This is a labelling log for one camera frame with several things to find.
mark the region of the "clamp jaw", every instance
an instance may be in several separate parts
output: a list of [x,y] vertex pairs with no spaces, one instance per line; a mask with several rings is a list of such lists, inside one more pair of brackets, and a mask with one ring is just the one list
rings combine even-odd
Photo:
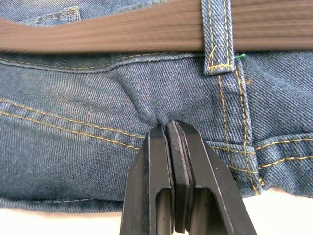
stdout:
[[149,131],[127,176],[120,235],[256,235],[229,169],[180,121]]

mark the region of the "white surface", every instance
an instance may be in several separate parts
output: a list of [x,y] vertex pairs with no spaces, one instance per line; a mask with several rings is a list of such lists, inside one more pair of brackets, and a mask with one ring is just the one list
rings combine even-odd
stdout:
[[[244,203],[258,235],[313,235],[313,199],[271,189]],[[121,213],[0,209],[0,221],[1,235],[119,235]]]

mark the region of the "black clamp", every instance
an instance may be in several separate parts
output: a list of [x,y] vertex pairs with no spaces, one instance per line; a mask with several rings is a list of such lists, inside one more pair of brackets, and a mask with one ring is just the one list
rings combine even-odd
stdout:
[[256,235],[229,169],[184,122],[149,131],[127,176],[120,235]]

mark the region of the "jeans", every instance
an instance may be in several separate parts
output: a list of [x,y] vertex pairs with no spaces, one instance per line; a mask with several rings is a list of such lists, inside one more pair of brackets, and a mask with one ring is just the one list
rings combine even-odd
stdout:
[[[54,26],[165,2],[0,0],[0,16]],[[242,197],[312,197],[313,52],[234,52],[230,0],[202,6],[204,54],[0,54],[0,206],[121,210],[146,132],[171,120],[200,131]]]

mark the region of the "brown belt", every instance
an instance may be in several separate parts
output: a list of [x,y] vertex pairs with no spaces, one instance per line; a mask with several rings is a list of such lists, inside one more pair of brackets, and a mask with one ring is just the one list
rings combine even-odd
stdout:
[[[236,51],[313,50],[312,0],[231,0]],[[0,51],[87,53],[204,51],[200,0],[55,27],[0,19]]]

